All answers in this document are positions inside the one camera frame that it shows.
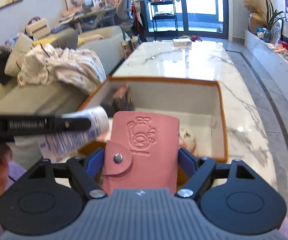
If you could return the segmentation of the floral white bottle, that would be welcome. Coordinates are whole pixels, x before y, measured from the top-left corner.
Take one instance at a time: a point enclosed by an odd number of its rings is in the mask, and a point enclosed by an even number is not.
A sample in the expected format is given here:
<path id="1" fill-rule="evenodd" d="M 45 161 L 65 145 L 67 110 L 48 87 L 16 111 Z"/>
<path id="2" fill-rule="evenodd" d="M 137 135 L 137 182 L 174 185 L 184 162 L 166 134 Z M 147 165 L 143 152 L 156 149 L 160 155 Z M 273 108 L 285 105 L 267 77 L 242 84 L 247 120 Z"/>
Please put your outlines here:
<path id="1" fill-rule="evenodd" d="M 38 137 L 38 146 L 42 156 L 54 163 L 109 131 L 109 118 L 101 106 L 62 116 L 73 121 L 82 119 L 82 124 L 88 128 L 85 131 L 67 131 Z"/>

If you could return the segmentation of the pink leather card wallet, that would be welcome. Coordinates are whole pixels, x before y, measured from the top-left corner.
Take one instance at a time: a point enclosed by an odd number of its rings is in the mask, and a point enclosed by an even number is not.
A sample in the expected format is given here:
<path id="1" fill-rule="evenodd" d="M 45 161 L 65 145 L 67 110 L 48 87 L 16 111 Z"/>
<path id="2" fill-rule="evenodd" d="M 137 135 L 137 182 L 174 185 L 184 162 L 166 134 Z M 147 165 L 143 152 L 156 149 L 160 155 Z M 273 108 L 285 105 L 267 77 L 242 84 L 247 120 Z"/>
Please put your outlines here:
<path id="1" fill-rule="evenodd" d="M 104 150 L 104 191 L 167 188 L 175 193 L 178 118 L 148 112 L 117 112 Z"/>

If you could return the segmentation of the white pink panda plush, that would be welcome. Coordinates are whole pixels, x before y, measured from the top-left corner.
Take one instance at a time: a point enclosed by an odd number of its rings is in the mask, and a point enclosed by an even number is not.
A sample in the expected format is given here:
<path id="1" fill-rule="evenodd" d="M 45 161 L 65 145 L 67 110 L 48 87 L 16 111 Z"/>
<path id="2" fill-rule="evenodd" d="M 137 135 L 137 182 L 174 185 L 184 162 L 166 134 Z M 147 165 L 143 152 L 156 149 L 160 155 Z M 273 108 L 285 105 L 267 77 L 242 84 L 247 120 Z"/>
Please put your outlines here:
<path id="1" fill-rule="evenodd" d="M 197 148 L 196 135 L 188 128 L 180 128 L 179 147 L 185 148 L 191 153 L 194 153 Z"/>

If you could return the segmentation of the orange cardboard storage box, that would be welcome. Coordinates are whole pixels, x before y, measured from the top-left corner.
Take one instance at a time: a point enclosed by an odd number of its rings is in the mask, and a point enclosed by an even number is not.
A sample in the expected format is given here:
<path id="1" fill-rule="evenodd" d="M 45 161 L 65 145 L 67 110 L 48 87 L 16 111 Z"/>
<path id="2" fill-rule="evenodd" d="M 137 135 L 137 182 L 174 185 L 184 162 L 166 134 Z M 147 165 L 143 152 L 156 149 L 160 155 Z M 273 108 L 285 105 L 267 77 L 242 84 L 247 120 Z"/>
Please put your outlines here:
<path id="1" fill-rule="evenodd" d="M 194 151 L 220 163 L 228 160 L 228 135 L 220 84 L 217 81 L 170 77 L 108 77 L 87 97 L 80 110 L 101 104 L 109 92 L 130 87 L 136 111 L 177 117 L 197 139 Z"/>

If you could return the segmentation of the white patterned blanket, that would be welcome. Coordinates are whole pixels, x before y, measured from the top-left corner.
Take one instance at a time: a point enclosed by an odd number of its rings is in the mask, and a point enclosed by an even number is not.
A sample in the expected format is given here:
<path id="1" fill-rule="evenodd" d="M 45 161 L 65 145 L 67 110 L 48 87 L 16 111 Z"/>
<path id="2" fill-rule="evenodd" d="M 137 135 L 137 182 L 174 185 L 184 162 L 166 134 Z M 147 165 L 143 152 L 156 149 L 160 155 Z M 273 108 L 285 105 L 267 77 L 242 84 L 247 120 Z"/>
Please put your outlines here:
<path id="1" fill-rule="evenodd" d="M 38 45 L 18 59 L 18 64 L 17 83 L 21 87 L 63 82 L 89 94 L 106 80 L 100 58 L 89 49 Z"/>

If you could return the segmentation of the yellow cushion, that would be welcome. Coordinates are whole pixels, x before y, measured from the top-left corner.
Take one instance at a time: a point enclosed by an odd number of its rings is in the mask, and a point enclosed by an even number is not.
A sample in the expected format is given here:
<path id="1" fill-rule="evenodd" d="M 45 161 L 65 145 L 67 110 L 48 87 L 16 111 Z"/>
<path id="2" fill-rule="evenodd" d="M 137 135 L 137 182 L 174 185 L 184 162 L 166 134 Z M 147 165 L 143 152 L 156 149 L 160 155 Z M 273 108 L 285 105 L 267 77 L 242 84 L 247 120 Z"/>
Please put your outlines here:
<path id="1" fill-rule="evenodd" d="M 51 44 L 51 43 L 53 43 L 55 40 L 57 40 L 57 38 L 56 37 L 46 37 L 46 38 L 42 38 L 42 39 L 40 39 L 40 40 L 36 40 L 36 41 L 34 41 L 34 42 L 32 42 L 32 46 L 33 47 L 36 47 L 36 46 L 38 46 L 38 45 L 41 45 L 41 46 L 44 46 L 44 45 L 46 45 L 46 44 Z"/>

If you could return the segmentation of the cream handbag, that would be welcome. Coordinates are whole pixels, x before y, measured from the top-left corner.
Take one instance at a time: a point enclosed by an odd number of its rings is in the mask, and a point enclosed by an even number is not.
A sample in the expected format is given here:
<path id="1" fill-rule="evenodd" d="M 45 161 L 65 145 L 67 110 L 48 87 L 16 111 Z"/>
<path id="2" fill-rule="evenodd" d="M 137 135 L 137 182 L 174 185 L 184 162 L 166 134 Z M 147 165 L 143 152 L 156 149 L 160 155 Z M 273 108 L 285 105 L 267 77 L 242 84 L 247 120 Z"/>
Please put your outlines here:
<path id="1" fill-rule="evenodd" d="M 45 18 L 34 17 L 25 27 L 25 33 L 34 40 L 39 40 L 40 38 L 49 35 L 51 29 Z"/>

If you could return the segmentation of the grey knitted cushion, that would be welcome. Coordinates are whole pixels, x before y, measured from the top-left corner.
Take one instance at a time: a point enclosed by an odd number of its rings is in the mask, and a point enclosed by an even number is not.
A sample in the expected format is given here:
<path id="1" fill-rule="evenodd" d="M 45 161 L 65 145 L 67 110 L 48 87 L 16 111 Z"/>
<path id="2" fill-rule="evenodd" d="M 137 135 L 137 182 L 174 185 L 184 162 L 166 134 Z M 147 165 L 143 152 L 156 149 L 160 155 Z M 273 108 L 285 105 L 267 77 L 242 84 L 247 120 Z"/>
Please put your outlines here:
<path id="1" fill-rule="evenodd" d="M 78 31 L 70 30 L 64 34 L 61 34 L 59 37 L 56 37 L 53 42 L 51 42 L 51 45 L 54 48 L 76 49 L 78 47 Z"/>

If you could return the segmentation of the beige sofa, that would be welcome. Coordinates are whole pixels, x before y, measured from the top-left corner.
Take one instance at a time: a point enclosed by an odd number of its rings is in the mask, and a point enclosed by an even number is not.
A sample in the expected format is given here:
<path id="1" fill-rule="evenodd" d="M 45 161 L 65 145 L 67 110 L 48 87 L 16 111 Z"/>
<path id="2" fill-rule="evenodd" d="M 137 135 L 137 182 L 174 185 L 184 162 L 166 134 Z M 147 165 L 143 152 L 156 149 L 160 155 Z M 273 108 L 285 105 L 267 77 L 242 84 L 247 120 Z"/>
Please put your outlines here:
<path id="1" fill-rule="evenodd" d="M 118 25 L 87 31 L 82 43 L 56 47 L 21 34 L 6 57 L 0 114 L 64 114 L 76 111 L 124 59 Z"/>

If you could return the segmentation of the white small box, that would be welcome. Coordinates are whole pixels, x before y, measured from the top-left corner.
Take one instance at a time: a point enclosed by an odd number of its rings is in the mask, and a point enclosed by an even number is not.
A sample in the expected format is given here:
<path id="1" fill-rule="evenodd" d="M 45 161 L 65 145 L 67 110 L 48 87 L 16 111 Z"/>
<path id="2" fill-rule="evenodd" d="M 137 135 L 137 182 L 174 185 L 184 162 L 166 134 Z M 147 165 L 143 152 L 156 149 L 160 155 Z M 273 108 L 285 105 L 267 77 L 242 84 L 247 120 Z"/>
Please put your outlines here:
<path id="1" fill-rule="evenodd" d="M 174 47 L 191 47 L 192 40 L 190 38 L 176 38 L 173 39 L 173 46 Z"/>

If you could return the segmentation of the cluttered desk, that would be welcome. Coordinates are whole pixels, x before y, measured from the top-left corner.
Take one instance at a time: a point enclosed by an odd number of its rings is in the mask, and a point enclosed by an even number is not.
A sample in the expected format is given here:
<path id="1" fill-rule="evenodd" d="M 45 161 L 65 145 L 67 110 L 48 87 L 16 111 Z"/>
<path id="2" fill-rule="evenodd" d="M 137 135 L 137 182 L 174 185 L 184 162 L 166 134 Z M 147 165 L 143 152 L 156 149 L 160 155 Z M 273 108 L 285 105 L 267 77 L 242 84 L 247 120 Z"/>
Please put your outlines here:
<path id="1" fill-rule="evenodd" d="M 103 21 L 115 24 L 116 5 L 104 0 L 65 0 L 67 9 L 62 12 L 58 27 L 72 27 L 80 34 L 96 29 Z"/>

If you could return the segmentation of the black metal shelf rack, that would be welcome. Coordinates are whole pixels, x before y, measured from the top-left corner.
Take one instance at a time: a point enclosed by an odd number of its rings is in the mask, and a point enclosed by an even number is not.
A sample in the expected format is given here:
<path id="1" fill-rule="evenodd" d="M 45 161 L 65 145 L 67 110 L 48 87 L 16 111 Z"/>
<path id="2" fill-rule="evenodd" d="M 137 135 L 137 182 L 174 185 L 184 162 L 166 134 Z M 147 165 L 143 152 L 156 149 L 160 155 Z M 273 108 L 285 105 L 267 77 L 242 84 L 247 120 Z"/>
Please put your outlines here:
<path id="1" fill-rule="evenodd" d="M 163 20 L 173 20 L 175 33 L 178 36 L 178 19 L 177 19 L 177 11 L 175 8 L 175 0 L 148 0 L 148 4 L 150 6 L 151 15 L 152 15 L 152 25 L 153 25 L 153 33 L 154 39 L 157 39 L 158 32 L 158 21 Z M 158 6 L 164 5 L 172 5 L 172 10 L 169 11 L 159 11 Z"/>

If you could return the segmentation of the brown ceramic vase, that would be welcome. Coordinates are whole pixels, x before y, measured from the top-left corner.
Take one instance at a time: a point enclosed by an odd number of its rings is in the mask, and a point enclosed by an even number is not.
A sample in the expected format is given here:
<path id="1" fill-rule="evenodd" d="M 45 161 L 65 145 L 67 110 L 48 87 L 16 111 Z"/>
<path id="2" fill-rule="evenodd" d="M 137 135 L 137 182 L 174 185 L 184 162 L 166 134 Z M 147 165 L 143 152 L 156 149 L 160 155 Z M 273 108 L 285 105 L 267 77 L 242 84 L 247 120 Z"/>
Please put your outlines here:
<path id="1" fill-rule="evenodd" d="M 248 30 L 252 34 L 257 33 L 257 28 L 266 28 L 266 20 L 261 14 L 252 12 L 248 17 Z"/>

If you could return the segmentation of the grey office chair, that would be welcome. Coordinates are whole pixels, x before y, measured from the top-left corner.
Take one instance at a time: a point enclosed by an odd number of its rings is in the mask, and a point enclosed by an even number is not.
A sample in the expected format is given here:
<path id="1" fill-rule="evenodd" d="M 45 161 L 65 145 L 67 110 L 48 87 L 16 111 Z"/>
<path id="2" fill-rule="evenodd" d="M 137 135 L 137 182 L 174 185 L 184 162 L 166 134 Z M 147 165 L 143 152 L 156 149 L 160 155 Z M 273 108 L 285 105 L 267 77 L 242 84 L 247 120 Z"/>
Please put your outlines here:
<path id="1" fill-rule="evenodd" d="M 133 0 L 119 0 L 116 7 L 117 17 L 121 20 L 120 28 L 127 32 L 134 24 L 135 16 L 132 10 Z"/>

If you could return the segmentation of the green potted plant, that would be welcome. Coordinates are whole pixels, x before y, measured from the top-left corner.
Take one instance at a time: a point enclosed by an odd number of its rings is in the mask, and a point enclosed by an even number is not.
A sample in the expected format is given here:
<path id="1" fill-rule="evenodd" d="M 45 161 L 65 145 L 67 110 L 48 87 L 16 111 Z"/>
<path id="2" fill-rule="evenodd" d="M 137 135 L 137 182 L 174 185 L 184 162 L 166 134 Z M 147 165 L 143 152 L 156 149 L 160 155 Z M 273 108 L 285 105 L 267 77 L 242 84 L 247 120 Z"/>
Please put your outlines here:
<path id="1" fill-rule="evenodd" d="M 270 43 L 272 41 L 272 28 L 283 17 L 284 11 L 278 11 L 274 8 L 271 0 L 265 0 L 266 4 L 266 30 L 264 32 L 263 41 Z"/>

